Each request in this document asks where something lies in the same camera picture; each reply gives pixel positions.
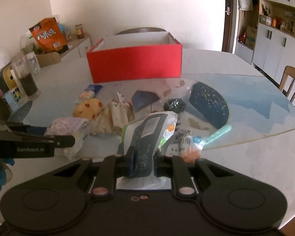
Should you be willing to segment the pale purple packet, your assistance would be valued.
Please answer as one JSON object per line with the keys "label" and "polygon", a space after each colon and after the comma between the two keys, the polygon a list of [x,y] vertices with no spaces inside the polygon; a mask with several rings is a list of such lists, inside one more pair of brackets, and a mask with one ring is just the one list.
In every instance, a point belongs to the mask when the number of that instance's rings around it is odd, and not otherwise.
{"label": "pale purple packet", "polygon": [[73,161],[81,150],[89,133],[89,120],[78,117],[61,117],[55,119],[46,129],[44,136],[67,136],[72,135],[75,144],[72,147],[57,147],[57,156],[66,156]]}

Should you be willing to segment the white chicken sausage packet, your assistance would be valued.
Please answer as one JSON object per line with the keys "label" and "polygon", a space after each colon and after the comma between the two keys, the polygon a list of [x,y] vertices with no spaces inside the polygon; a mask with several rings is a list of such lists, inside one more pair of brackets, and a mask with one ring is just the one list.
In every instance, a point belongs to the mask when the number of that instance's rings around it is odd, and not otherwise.
{"label": "white chicken sausage packet", "polygon": [[192,127],[177,127],[174,134],[162,146],[166,156],[179,156],[187,163],[195,163],[209,137],[209,131]]}

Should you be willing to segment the silver foil bag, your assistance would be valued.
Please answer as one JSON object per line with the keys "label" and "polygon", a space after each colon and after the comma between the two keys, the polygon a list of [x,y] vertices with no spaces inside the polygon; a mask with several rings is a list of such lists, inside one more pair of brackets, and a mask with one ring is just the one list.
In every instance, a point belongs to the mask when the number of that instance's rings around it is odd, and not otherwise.
{"label": "silver foil bag", "polygon": [[109,100],[99,116],[90,124],[89,133],[90,135],[121,135],[124,127],[134,120],[132,103],[126,102],[124,96],[116,92],[115,98]]}

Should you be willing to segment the blue white small packet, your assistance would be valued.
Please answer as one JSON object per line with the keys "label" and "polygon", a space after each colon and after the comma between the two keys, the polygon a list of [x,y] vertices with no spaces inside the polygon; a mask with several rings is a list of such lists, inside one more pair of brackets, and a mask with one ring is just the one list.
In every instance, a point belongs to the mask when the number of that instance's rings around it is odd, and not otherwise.
{"label": "blue white small packet", "polygon": [[96,96],[96,94],[103,88],[102,85],[90,84],[85,90],[79,95],[79,100],[89,100]]}

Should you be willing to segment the dark crinkled small packet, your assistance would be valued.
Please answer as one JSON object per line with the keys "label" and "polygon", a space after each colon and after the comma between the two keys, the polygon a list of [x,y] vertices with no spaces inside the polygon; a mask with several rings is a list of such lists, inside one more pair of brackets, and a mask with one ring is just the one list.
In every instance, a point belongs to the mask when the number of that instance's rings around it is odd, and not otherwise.
{"label": "dark crinkled small packet", "polygon": [[182,99],[169,99],[163,105],[164,111],[172,111],[176,114],[182,113],[186,108],[186,103]]}

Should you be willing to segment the colourful cube box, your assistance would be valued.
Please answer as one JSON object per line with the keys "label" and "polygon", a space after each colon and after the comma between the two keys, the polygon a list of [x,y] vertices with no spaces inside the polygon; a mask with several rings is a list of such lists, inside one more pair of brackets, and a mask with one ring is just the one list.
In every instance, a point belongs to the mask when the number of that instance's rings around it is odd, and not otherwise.
{"label": "colourful cube box", "polygon": [[7,91],[4,94],[4,99],[6,100],[12,112],[16,112],[28,101],[26,95],[23,94],[18,87]]}

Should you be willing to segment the glass jar dark contents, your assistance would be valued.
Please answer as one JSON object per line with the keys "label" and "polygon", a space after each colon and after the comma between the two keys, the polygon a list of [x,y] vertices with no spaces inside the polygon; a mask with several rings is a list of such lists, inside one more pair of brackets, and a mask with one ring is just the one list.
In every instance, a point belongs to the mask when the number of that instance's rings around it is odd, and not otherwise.
{"label": "glass jar dark contents", "polygon": [[35,100],[40,92],[33,78],[26,56],[19,53],[13,57],[11,65],[28,99],[31,101]]}

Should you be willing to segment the red cardboard box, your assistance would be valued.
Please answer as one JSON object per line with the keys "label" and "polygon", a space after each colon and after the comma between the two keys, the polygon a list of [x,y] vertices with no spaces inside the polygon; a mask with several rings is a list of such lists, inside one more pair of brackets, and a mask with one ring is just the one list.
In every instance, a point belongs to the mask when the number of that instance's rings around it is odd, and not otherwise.
{"label": "red cardboard box", "polygon": [[177,78],[182,71],[182,44],[167,31],[104,37],[86,57],[94,83]]}

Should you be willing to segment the white low sideboard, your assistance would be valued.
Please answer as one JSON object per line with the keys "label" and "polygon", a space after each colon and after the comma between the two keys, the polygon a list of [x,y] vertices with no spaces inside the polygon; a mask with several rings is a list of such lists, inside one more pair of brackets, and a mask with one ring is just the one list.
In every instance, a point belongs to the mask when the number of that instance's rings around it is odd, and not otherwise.
{"label": "white low sideboard", "polygon": [[85,58],[87,50],[91,48],[90,38],[73,40],[69,42],[68,47],[69,49],[60,55],[62,62]]}

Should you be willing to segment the orange snack bag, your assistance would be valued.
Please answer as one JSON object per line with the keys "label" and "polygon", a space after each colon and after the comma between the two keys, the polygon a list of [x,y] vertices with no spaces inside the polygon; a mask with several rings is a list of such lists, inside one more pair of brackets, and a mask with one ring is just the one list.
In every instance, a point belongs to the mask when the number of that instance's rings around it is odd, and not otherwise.
{"label": "orange snack bag", "polygon": [[69,49],[55,17],[44,18],[29,31],[44,53],[62,54]]}

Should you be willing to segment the red lidded sauce jar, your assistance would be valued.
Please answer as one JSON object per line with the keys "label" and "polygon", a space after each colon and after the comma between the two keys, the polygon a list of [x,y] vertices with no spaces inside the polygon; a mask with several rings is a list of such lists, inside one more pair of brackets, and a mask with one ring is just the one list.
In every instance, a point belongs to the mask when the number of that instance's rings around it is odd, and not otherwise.
{"label": "red lidded sauce jar", "polygon": [[82,24],[75,25],[76,35],[78,39],[84,38],[84,31]]}

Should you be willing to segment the wooden chair at right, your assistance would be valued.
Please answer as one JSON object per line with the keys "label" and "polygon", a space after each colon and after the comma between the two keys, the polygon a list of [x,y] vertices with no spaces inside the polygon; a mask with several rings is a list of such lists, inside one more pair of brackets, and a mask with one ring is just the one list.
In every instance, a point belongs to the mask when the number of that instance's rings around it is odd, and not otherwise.
{"label": "wooden chair at right", "polygon": [[295,107],[295,67],[287,65],[284,69],[280,85],[280,91]]}

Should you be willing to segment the white hanging tote bag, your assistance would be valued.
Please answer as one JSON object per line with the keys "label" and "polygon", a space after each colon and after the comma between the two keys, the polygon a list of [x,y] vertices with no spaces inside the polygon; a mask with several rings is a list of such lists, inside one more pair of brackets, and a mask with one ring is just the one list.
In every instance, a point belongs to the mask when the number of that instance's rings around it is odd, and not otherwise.
{"label": "white hanging tote bag", "polygon": [[241,11],[252,11],[253,10],[252,0],[238,0],[238,2],[239,2],[239,10],[241,10]]}

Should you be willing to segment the white wall cabinet unit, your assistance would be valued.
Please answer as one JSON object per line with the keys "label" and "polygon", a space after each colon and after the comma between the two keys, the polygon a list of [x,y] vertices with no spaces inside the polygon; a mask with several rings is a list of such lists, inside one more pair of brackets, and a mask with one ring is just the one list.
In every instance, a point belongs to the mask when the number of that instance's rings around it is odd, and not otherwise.
{"label": "white wall cabinet unit", "polygon": [[295,0],[252,0],[239,10],[235,55],[279,84],[287,65],[295,67]]}

